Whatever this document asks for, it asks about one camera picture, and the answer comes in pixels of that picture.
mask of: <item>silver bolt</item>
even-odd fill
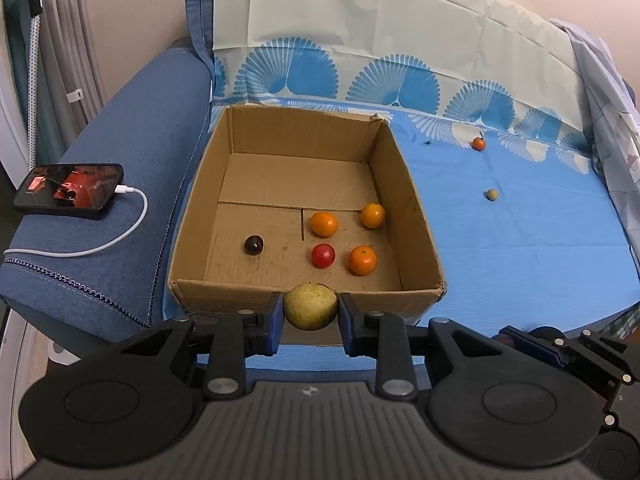
[[[404,379],[389,379],[382,385],[382,389],[389,395],[404,397],[414,390],[414,386]]]
[[[230,377],[218,377],[217,379],[212,379],[207,383],[209,391],[213,394],[219,395],[235,393],[239,387],[240,385],[238,382]]]

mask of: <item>yellow-green fruit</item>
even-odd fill
[[[284,315],[300,330],[320,330],[338,313],[338,298],[330,288],[302,283],[284,295]]]

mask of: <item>black phone case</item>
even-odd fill
[[[75,164],[41,164],[37,166],[37,168],[53,168],[56,166],[109,166],[111,168],[118,168],[119,177],[116,181],[116,184],[113,187],[113,191],[111,192],[110,197],[104,203],[104,205],[100,208],[83,208],[83,207],[64,207],[64,206],[25,206],[15,202],[14,199],[14,209],[16,211],[25,213],[25,214],[36,214],[36,215],[57,215],[57,216],[73,216],[76,218],[90,218],[90,219],[99,219],[104,213],[110,208],[111,203],[113,202],[113,196],[115,195],[115,187],[122,183],[122,179],[124,178],[124,168],[120,164],[96,164],[96,163],[88,163],[88,162],[78,162]],[[26,186],[28,186],[28,182],[30,182],[30,178],[32,177],[31,173],[24,178],[20,187],[17,189],[16,198],[18,194],[23,190]]]

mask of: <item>teal curtain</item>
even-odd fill
[[[7,43],[12,64],[15,89],[18,94],[22,120],[27,124],[27,81],[29,59],[29,34],[31,15],[28,0],[2,0]],[[38,63],[38,133],[36,137],[36,160],[38,164],[55,164],[65,152],[60,128],[42,69],[42,58]]]

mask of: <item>cardboard box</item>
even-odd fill
[[[360,224],[369,202],[386,209],[381,228]],[[318,210],[340,223],[330,238],[308,227]],[[260,235],[258,256],[243,251]],[[336,261],[318,269],[311,249],[330,243]],[[349,252],[368,245],[378,267],[356,276]],[[261,106],[227,108],[196,174],[172,256],[169,288],[192,316],[215,320],[260,309],[275,291],[322,283],[350,292],[363,311],[417,322],[446,291],[442,266],[414,183],[388,124],[377,116]],[[304,332],[287,323],[283,343],[340,344],[337,323]]]

